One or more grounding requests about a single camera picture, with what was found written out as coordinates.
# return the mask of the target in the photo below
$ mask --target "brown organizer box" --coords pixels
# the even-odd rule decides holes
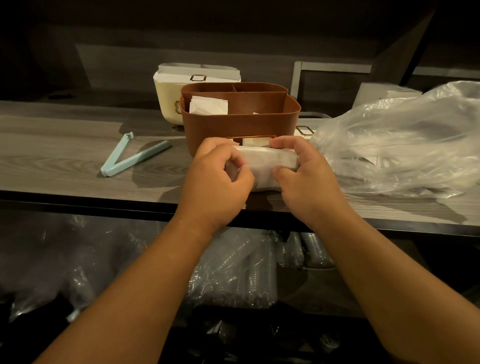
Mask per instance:
[[[228,115],[190,114],[192,96],[228,100]],[[180,109],[192,156],[211,136],[293,135],[300,114],[299,103],[286,88],[262,82],[188,84],[181,89]]]

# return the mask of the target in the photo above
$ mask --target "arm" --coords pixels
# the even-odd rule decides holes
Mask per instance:
[[[283,199],[319,235],[385,348],[414,363],[480,363],[480,310],[357,215],[310,143],[270,144],[299,155],[296,173],[272,171]]]
[[[177,211],[151,246],[36,363],[156,363],[192,271],[212,235],[245,204],[253,175],[228,139],[199,147]],[[241,167],[235,182],[223,171]]]

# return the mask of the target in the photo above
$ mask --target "tabletop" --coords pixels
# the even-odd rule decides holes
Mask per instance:
[[[120,158],[163,140],[172,148],[113,177],[102,176],[103,163],[129,132],[135,138]],[[0,101],[4,208],[165,219],[175,210],[191,161],[183,130],[160,110]],[[480,237],[480,185],[445,200],[348,198],[380,230]],[[306,229],[278,192],[252,193],[233,225]]]

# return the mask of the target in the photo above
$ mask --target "hand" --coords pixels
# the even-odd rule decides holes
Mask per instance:
[[[198,147],[185,178],[174,219],[185,229],[213,235],[238,215],[252,190],[254,177],[230,139],[207,138]],[[240,168],[232,182],[224,171],[231,160]]]
[[[349,207],[326,159],[300,136],[280,136],[270,140],[273,148],[294,149],[299,155],[297,172],[276,166],[272,174],[282,187],[282,197],[292,214],[313,230],[322,214]]]

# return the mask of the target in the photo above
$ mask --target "black metal frame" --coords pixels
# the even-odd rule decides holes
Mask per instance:
[[[114,200],[58,194],[0,191],[0,208],[170,221],[176,204]],[[366,218],[379,232],[391,239],[455,239],[463,243],[480,243],[480,226]],[[311,231],[289,212],[242,210],[229,226],[279,231]]]

